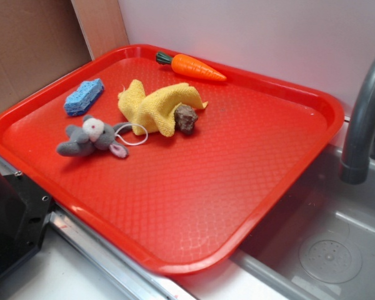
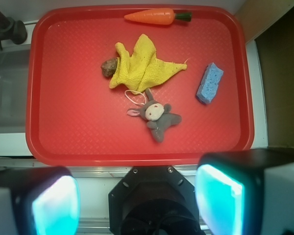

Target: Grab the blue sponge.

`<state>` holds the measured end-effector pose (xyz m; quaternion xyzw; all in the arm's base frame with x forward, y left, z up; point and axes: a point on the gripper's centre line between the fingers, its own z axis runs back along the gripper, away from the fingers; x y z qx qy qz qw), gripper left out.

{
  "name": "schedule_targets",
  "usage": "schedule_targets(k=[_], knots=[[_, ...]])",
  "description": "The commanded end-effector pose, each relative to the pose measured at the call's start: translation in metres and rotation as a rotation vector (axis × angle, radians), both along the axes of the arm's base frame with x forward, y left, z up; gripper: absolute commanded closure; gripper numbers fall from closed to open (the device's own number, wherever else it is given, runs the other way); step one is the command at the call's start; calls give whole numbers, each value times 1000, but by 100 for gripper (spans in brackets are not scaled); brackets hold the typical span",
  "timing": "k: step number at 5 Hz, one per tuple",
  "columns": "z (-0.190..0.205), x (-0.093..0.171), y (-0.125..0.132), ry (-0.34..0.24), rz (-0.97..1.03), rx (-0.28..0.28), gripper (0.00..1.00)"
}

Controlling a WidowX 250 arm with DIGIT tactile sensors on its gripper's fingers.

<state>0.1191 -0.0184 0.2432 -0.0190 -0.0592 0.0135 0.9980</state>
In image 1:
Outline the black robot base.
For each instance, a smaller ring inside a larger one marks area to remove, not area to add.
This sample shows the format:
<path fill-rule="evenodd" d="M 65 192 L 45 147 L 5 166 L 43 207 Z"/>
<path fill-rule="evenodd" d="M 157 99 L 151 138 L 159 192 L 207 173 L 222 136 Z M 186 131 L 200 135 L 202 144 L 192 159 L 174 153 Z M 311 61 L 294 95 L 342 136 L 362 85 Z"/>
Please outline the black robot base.
<path fill-rule="evenodd" d="M 27 175 L 0 173 L 0 280 L 42 246 L 53 199 Z"/>

